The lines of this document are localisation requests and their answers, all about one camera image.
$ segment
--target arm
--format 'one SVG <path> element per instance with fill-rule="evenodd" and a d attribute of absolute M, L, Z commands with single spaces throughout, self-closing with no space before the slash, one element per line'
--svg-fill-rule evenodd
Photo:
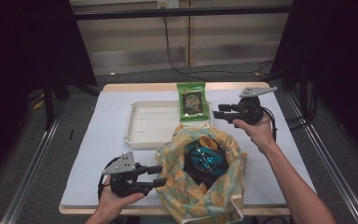
<path fill-rule="evenodd" d="M 295 223 L 336 223 L 324 202 L 304 182 L 275 143 L 267 116 L 256 125 L 248 125 L 239 119 L 233 123 L 244 129 L 266 156 Z"/>
<path fill-rule="evenodd" d="M 88 224 L 103 224 L 111 223 L 113 219 L 118 217 L 121 210 L 128 204 L 135 203 L 143 199 L 143 193 L 134 193 L 124 198 L 118 197 L 110 190 L 109 184 L 110 176 L 105 180 L 106 187 L 103 188 L 100 202 L 94 214 L 89 217 L 86 223 Z"/>

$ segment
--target yellow patterned cloth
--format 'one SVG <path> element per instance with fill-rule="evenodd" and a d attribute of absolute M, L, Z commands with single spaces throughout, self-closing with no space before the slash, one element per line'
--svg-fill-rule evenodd
<path fill-rule="evenodd" d="M 186 146 L 201 137 L 222 145 L 229 164 L 227 172 L 205 194 L 184 171 Z M 180 124 L 172 141 L 157 148 L 156 159 L 163 168 L 158 178 L 168 178 L 166 185 L 156 190 L 177 223 L 229 223 L 243 218 L 246 153 L 241 152 L 234 137 L 210 126 Z"/>

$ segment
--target electrical outlet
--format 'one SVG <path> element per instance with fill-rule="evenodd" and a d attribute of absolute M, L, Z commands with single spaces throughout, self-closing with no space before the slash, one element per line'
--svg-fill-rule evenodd
<path fill-rule="evenodd" d="M 168 0 L 168 8 L 179 8 L 179 0 Z"/>
<path fill-rule="evenodd" d="M 157 9 L 168 8 L 168 0 L 158 0 Z"/>

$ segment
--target plastic tray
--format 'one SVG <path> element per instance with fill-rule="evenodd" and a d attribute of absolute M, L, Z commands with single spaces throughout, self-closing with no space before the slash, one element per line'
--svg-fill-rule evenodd
<path fill-rule="evenodd" d="M 133 103 L 127 125 L 126 143 L 133 148 L 157 148 L 172 140 L 180 123 L 179 101 L 138 101 Z M 182 122 L 187 126 L 212 124 L 212 120 Z"/>

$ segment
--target person's left hand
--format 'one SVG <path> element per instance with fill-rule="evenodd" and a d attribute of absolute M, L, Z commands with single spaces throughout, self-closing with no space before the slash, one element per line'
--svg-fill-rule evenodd
<path fill-rule="evenodd" d="M 87 220 L 87 223 L 110 223 L 113 219 L 118 217 L 126 205 L 136 203 L 143 199 L 143 193 L 134 193 L 124 198 L 118 197 L 111 191 L 109 179 L 110 176 L 108 176 L 104 182 L 106 186 L 103 188 L 98 207 L 89 220 Z"/>

